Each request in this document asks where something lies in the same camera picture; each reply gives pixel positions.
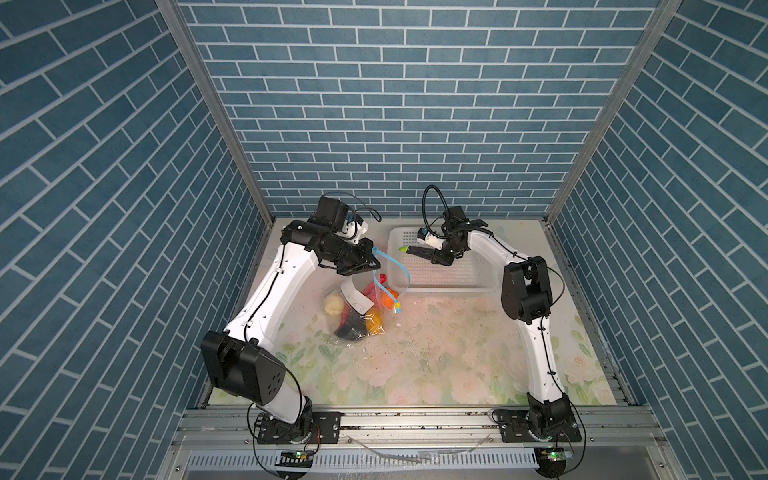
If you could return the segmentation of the black avocado toy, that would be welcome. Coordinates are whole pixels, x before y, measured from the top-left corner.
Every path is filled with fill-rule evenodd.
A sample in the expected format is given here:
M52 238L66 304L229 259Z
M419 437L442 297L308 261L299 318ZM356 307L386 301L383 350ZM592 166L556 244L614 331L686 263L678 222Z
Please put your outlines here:
M357 342L369 335L366 320L355 318L340 325L334 335L342 340Z

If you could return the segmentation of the yellow potato toy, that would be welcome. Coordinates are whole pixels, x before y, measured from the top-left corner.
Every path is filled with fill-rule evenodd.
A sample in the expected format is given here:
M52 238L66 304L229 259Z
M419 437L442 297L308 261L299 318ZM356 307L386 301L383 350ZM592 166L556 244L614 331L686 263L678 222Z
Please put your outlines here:
M365 326L367 330L367 334L369 336L371 335L380 335L385 332L383 327L383 316L381 310L374 306L371 307L365 314L364 314L364 320L365 320Z

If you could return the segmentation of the dark purple eggplant toy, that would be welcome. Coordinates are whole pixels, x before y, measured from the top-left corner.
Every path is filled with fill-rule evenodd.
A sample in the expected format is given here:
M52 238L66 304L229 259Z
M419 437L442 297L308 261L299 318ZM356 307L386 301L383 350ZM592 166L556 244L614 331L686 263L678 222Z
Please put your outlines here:
M431 247L408 245L400 247L399 251L408 255L430 260L434 255L435 249Z

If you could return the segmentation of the white plastic mesh basket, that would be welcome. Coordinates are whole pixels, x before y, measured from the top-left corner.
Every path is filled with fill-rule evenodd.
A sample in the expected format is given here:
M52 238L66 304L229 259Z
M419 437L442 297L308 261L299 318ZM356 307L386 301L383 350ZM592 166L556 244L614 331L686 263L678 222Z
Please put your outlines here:
M414 294L484 294L500 287L501 276L476 252L449 258L419 242L418 228L396 227L388 236L385 261L387 285Z

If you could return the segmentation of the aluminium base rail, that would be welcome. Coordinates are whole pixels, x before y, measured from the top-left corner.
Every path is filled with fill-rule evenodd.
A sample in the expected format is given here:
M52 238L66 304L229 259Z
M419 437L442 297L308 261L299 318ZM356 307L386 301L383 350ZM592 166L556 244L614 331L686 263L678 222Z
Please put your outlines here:
M163 479L678 479L646 407L578 408L547 442L513 407L319 407L310 440L269 444L254 410L185 412Z

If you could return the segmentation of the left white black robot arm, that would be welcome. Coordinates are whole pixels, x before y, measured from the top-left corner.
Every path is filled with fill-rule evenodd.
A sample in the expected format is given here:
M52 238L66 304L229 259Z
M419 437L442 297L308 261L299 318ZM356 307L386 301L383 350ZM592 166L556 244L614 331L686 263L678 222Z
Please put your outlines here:
M310 221L289 223L280 242L270 272L243 309L221 332L207 332L200 350L213 387L255 404L281 430L279 443L299 443L311 434L312 402L274 354L279 326L315 270L330 267L348 277L381 264L371 239L346 239Z

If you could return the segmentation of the cream white bun toy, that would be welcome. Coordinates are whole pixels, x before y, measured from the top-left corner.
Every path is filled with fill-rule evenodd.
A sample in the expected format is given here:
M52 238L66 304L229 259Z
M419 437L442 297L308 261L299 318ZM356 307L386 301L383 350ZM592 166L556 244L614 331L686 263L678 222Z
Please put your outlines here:
M345 306L345 300L340 294L332 293L323 299L323 311L332 318L339 318Z

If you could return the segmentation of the clear zip top bag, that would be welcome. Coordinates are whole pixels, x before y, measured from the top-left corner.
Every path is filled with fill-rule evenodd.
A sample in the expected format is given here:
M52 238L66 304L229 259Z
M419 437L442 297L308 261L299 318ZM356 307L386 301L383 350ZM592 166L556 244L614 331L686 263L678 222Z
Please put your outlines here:
M405 285L395 287L392 274L374 269L372 280L359 290L352 279L345 280L335 290L329 291L322 300L322 310L331 333L347 342L358 342L385 332L386 317L402 312L401 297L411 285L408 268L393 256L377 247L373 248L375 260L383 260L405 276Z

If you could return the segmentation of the orange crinkled food toy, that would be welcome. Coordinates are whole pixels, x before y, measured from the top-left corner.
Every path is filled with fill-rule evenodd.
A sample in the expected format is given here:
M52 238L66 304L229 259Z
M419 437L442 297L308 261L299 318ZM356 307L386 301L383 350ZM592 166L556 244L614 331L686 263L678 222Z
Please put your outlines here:
M382 304L385 308L394 310L400 306L399 294L392 289L385 289L382 293Z

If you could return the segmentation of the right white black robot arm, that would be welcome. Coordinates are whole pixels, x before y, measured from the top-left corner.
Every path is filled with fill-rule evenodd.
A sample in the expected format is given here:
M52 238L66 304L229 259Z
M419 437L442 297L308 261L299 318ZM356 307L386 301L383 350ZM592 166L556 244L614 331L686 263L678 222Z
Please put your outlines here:
M550 269L541 256L521 253L485 228L471 230L451 244L421 228L417 241L434 249L432 261L446 264L467 251L474 252L502 270L501 306L516 322L524 341L528 365L526 416L532 436L549 440L576 424L572 402L563 388L554 359L550 317L553 298Z

